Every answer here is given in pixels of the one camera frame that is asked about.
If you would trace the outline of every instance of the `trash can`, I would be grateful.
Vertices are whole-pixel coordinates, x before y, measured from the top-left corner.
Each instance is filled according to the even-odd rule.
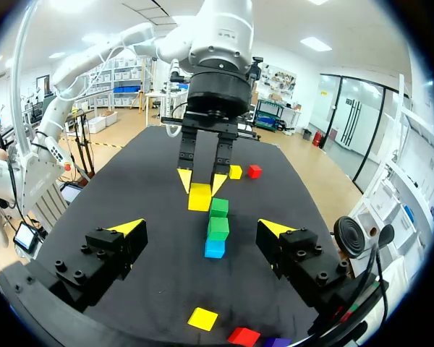
[[[302,136],[302,138],[304,140],[310,141],[311,136],[312,132],[309,129],[304,129],[304,136]]]

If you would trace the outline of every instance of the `small monitor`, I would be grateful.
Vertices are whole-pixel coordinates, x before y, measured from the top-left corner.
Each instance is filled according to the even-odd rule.
[[[63,198],[66,200],[66,202],[70,204],[78,196],[81,190],[82,188],[78,186],[66,183],[61,188],[61,194],[63,195]]]
[[[37,240],[37,229],[21,222],[13,242],[27,253],[33,253]]]

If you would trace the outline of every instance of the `yellow cube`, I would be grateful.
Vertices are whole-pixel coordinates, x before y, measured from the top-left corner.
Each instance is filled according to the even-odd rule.
[[[214,323],[216,322],[218,314],[215,312],[208,311],[207,309],[202,309],[197,307],[190,319],[188,320],[188,324],[193,327],[198,327],[200,329],[210,331],[212,329]]]
[[[241,179],[243,169],[239,165],[230,165],[230,179]]]
[[[210,184],[191,183],[188,210],[208,212],[211,199]]]

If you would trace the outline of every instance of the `black tablecloth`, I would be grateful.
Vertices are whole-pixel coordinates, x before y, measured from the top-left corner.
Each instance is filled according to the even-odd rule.
[[[255,245],[257,221],[265,218],[319,235],[336,254],[328,229],[302,180],[274,145],[239,139],[232,163],[263,169],[257,180],[227,179],[216,195],[229,200],[230,235],[221,260],[204,258],[208,213],[187,209],[176,172],[180,136],[149,127],[119,152],[70,205],[49,234],[38,261],[50,271],[57,259],[78,252],[85,234],[144,218],[149,244],[124,281],[116,281],[95,307],[94,320],[144,338],[178,343],[225,343],[236,327],[262,336],[299,340],[316,317],[296,291],[278,280]],[[217,145],[199,132],[194,182],[208,183]],[[193,310],[218,313],[208,333],[187,324]]]

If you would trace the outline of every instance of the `ceiling light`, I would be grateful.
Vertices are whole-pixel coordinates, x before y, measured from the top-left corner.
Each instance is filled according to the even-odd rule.
[[[306,46],[311,47],[311,49],[313,49],[317,52],[331,51],[331,49],[332,49],[326,43],[323,43],[314,37],[305,38],[304,40],[301,40],[301,43],[305,44]]]
[[[106,42],[108,38],[100,33],[90,33],[82,38],[82,41],[91,43],[91,44],[98,44],[102,42]]]
[[[49,56],[50,59],[57,59],[57,58],[61,58],[62,56],[65,56],[66,54],[64,52],[58,52],[58,53],[53,53]]]
[[[95,0],[50,0],[50,5],[63,13],[80,13],[87,9]]]
[[[194,20],[194,18],[196,18],[196,16],[173,16],[172,17],[172,19],[178,26],[187,24],[192,20]]]
[[[8,59],[8,60],[5,62],[5,67],[6,67],[7,69],[9,69],[9,68],[11,68],[11,67],[13,66],[13,63],[14,63],[14,59],[13,59],[13,58],[10,58],[10,59]]]
[[[328,0],[309,0],[310,2],[314,3],[315,5],[323,5]]]

